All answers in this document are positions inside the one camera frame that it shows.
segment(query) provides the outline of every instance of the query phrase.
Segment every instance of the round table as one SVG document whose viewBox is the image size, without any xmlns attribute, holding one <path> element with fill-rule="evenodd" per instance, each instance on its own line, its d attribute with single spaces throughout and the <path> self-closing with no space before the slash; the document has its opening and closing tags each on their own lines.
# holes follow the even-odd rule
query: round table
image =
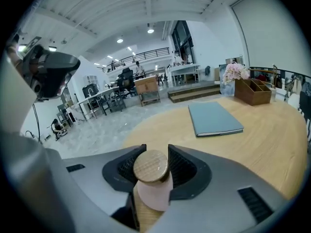
<svg viewBox="0 0 311 233">
<path fill-rule="evenodd" d="M 285 198 L 295 196 L 307 163 L 307 130 L 301 114 L 282 101 L 257 106 L 235 97 L 212 101 L 218 102 L 244 126 L 243 133 L 198 138 L 186 106 L 144 120 L 128 135 L 123 147 L 147 144 L 147 150 L 160 150 L 166 155 L 168 144 L 200 150 L 239 162 Z M 144 232 L 162 213 L 145 206 L 136 187 L 134 198 Z"/>
</svg>

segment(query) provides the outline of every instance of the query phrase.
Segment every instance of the ceiling light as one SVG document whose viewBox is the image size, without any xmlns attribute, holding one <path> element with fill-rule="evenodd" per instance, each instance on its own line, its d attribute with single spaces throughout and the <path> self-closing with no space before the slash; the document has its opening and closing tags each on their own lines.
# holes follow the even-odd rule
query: ceiling light
<svg viewBox="0 0 311 233">
<path fill-rule="evenodd" d="M 49 49 L 50 49 L 51 52 L 55 52 L 57 48 L 56 48 L 56 47 L 50 47 L 50 46 L 49 46 Z"/>
<path fill-rule="evenodd" d="M 26 44 L 20 44 L 18 47 L 18 51 L 23 52 L 25 48 L 26 48 Z"/>
</svg>

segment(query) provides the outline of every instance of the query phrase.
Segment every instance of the wooden platform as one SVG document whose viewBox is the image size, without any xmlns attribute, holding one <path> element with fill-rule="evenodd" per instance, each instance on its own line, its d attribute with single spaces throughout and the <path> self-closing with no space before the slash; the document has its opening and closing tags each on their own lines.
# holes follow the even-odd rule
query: wooden platform
<svg viewBox="0 0 311 233">
<path fill-rule="evenodd" d="M 220 94 L 218 84 L 168 92 L 168 97 L 173 103 L 178 103 L 216 94 Z"/>
</svg>

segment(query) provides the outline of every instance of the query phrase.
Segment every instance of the wooden organizer box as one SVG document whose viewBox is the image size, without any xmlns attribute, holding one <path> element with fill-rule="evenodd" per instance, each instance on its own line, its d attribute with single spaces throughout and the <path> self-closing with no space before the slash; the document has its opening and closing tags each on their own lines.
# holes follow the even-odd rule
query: wooden organizer box
<svg viewBox="0 0 311 233">
<path fill-rule="evenodd" d="M 235 80 L 234 96 L 250 105 L 270 103 L 271 93 L 260 80 Z"/>
</svg>

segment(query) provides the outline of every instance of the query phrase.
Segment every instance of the floor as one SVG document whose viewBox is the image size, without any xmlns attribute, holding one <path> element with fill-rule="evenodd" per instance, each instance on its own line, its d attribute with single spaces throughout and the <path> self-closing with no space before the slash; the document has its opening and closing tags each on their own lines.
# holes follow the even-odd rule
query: floor
<svg viewBox="0 0 311 233">
<path fill-rule="evenodd" d="M 63 159 L 115 151 L 122 147 L 127 135 L 144 119 L 157 113 L 188 106 L 195 101 L 208 101 L 219 97 L 220 94 L 180 103 L 162 99 L 160 103 L 144 107 L 135 105 L 122 112 L 99 115 L 97 119 L 92 118 L 81 125 L 73 126 L 69 128 L 68 134 L 58 141 L 52 136 L 43 145 L 59 151 Z"/>
</svg>

